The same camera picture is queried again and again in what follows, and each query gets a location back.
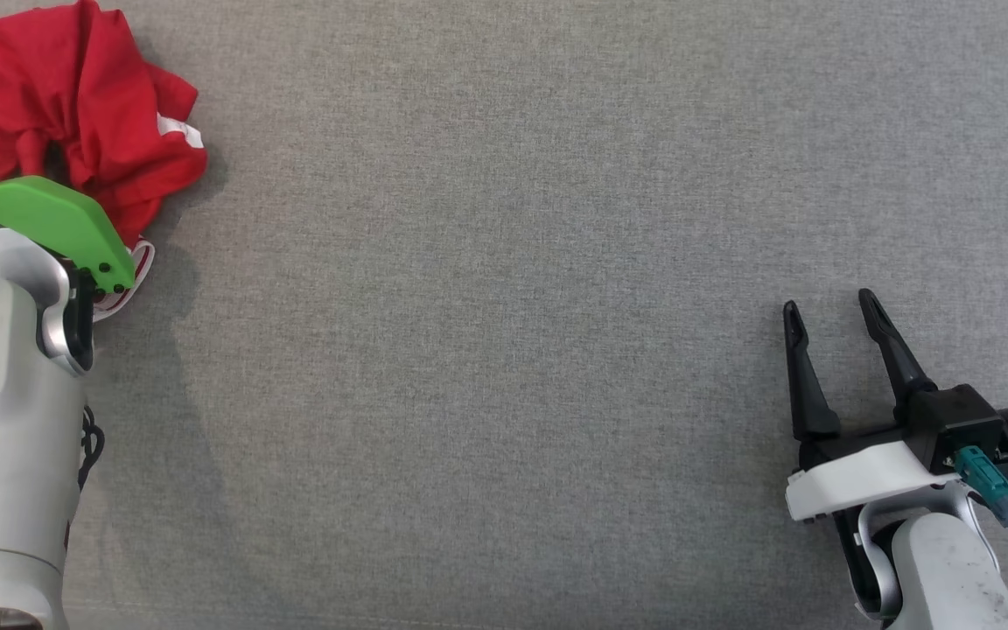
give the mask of teal connector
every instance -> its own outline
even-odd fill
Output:
[[[1008,527],[1008,479],[978,447],[956,452],[956,472],[983,497],[998,522]]]

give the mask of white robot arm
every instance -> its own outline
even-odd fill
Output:
[[[797,521],[835,522],[857,608],[883,627],[1008,630],[1008,590],[972,506],[983,499],[960,474],[964,455],[978,454],[1008,492],[1008,409],[996,410],[967,384],[939,390],[876,295],[863,289],[859,301],[896,395],[895,422],[841,431],[809,362],[799,308],[785,304],[792,434],[799,440],[788,510]],[[913,509],[926,514],[879,529],[883,517]]]
[[[10,629],[68,627],[61,574],[82,481],[80,375],[91,367],[91,340],[80,339],[90,323],[82,331],[66,316],[91,302],[76,274],[0,227],[0,627]]]
[[[92,302],[133,276],[95,201],[40,176],[0,182],[0,629],[68,629],[69,531],[103,448],[81,383]]]

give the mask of red cloth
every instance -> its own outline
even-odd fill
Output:
[[[142,59],[121,11],[95,0],[0,19],[0,178],[44,175],[59,144],[73,187],[135,243],[163,197],[195,182],[204,149],[157,132],[188,119],[196,88]]]

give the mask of black wire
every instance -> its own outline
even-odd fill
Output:
[[[81,463],[81,470],[77,474],[77,481],[80,482],[81,490],[84,490],[84,483],[88,481],[88,474],[92,472],[92,467],[100,460],[103,454],[103,429],[96,426],[96,414],[93,414],[92,407],[84,406],[84,462]]]

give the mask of gray fabric surface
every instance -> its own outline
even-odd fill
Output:
[[[860,286],[1008,404],[1008,3],[119,5],[212,166],[97,331],[77,629],[876,627],[779,308],[851,422]]]

